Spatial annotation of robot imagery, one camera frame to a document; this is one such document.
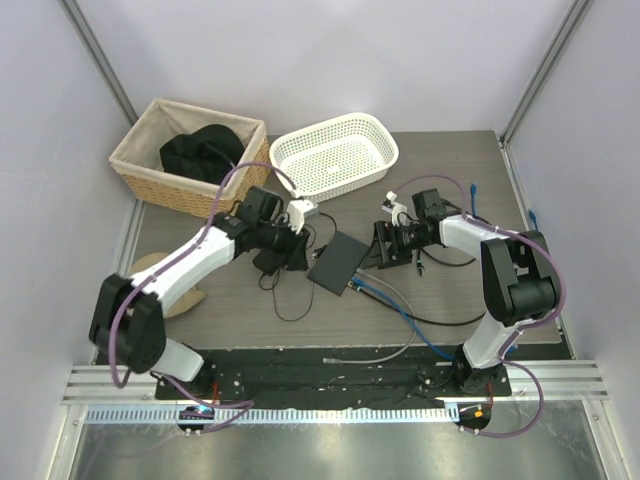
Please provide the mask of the black network switch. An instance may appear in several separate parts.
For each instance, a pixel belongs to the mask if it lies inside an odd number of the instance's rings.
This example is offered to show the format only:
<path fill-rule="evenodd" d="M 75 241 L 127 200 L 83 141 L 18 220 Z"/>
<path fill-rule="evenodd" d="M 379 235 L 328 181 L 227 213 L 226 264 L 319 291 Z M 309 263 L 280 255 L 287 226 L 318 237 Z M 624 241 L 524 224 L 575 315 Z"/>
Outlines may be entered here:
<path fill-rule="evenodd" d="M 338 231 L 316 260 L 307 279 L 341 296 L 368 250 L 367 244 Z"/>

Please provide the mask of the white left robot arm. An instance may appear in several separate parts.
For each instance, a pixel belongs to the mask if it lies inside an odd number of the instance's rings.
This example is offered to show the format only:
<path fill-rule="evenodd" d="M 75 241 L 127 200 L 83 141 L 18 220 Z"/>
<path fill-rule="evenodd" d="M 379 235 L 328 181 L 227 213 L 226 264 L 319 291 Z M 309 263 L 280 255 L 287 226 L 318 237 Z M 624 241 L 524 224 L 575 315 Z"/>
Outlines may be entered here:
<path fill-rule="evenodd" d="M 253 187 L 229 211 L 222 211 L 186 244 L 129 277 L 107 277 L 97 298 L 88 338 L 112 369 L 153 372 L 178 381 L 190 398 L 205 397 L 213 385 L 211 364 L 195 349 L 167 337 L 165 316 L 198 282 L 240 255 L 256 250 L 257 267 L 304 271 L 309 233 L 304 228 L 317 206 L 307 199 L 284 202 Z"/>

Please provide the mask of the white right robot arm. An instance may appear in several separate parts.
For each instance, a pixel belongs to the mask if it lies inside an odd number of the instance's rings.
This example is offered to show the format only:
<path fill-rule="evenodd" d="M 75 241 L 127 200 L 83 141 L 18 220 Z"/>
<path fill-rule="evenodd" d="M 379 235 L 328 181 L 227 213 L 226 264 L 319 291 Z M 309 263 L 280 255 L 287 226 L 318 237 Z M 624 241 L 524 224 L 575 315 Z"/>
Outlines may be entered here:
<path fill-rule="evenodd" d="M 456 349 L 451 371 L 455 389 L 472 395 L 495 376 L 522 329 L 558 306 L 560 280 L 542 234 L 502 231 L 455 212 L 436 189 L 421 191 L 412 201 L 414 216 L 407 214 L 394 192 L 386 194 L 382 209 L 391 219 L 374 223 L 370 253 L 361 267 L 405 265 L 431 245 L 457 249 L 480 262 L 486 313 L 473 335 Z"/>

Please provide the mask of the black power adapter brick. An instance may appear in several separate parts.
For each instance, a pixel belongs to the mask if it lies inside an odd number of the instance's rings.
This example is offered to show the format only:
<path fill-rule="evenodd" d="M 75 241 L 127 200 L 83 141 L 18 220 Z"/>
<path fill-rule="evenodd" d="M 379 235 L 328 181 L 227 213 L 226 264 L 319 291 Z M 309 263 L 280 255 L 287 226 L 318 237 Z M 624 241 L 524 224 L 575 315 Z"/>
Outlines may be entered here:
<path fill-rule="evenodd" d="M 252 261 L 253 266 L 266 276 L 273 276 L 286 268 L 286 255 L 271 250 L 261 250 Z"/>

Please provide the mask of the white perforated plastic basket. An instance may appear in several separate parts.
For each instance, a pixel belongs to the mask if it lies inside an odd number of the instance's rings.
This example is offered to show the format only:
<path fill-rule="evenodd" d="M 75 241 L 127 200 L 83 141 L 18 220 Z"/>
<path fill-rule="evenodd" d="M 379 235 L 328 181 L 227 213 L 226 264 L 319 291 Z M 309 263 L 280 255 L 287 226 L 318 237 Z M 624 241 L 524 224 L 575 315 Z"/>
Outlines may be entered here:
<path fill-rule="evenodd" d="M 349 113 L 283 135 L 269 151 L 282 185 L 316 204 L 381 180 L 399 148 L 384 125 Z"/>

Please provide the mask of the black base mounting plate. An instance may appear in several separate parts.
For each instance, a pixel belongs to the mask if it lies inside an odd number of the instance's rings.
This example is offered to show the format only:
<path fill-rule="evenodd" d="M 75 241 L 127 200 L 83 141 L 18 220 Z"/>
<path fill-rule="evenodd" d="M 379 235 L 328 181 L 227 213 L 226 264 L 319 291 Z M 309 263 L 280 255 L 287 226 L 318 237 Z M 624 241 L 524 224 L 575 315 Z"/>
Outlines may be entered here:
<path fill-rule="evenodd" d="M 421 397 L 466 396 L 454 384 L 448 362 L 401 361 L 384 364 L 222 364 L 185 385 L 204 400 L 260 399 L 267 394 L 416 393 Z"/>

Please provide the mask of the black cap in basket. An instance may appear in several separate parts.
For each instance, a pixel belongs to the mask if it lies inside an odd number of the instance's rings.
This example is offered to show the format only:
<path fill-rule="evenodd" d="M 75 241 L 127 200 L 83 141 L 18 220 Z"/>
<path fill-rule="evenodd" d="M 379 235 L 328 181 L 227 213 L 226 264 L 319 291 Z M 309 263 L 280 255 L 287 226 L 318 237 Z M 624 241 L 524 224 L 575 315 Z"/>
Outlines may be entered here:
<path fill-rule="evenodd" d="M 216 185 L 239 164 L 244 152 L 240 137 L 221 124 L 179 134 L 159 149 L 165 173 Z"/>

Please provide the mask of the beige cap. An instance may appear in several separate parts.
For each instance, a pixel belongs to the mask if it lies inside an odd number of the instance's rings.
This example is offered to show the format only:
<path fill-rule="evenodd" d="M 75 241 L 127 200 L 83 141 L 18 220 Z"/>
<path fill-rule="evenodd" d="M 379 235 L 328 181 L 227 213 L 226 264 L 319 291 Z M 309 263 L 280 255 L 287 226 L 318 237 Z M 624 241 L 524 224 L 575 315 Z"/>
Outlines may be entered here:
<path fill-rule="evenodd" d="M 155 273 L 175 256 L 166 252 L 156 252 L 140 257 L 131 265 L 127 276 L 133 277 L 137 284 L 149 275 L 148 269 Z M 160 275 L 157 281 L 148 285 L 144 291 L 159 295 L 163 317 L 171 319 L 187 313 L 206 298 L 206 293 L 197 285 L 198 274 L 201 272 L 202 267 L 197 256 L 190 255 Z"/>

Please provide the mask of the wicker basket with liner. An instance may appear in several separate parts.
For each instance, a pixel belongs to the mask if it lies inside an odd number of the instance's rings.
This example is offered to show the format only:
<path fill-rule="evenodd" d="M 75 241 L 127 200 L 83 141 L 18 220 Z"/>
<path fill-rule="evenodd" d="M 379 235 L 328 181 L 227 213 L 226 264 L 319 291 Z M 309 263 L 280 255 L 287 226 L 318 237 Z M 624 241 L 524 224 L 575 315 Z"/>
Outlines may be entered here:
<path fill-rule="evenodd" d="M 155 99 L 109 162 L 137 199 L 205 218 L 265 183 L 268 149 L 262 120 Z"/>

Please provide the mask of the aluminium front rail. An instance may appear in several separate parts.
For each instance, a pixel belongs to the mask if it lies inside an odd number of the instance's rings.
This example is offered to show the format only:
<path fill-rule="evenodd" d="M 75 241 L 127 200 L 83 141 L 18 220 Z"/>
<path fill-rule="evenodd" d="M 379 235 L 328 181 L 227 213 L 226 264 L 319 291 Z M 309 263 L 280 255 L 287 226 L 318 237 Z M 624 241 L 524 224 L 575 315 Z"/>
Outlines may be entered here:
<path fill-rule="evenodd" d="M 501 402 L 589 403 L 608 392 L 592 361 L 525 361 L 502 367 L 489 386 L 464 394 L 446 363 L 433 369 L 385 365 L 226 365 L 203 394 L 183 396 L 165 380 L 133 375 L 118 389 L 105 366 L 73 368 L 63 404 L 97 424 L 358 424 L 486 419 Z"/>

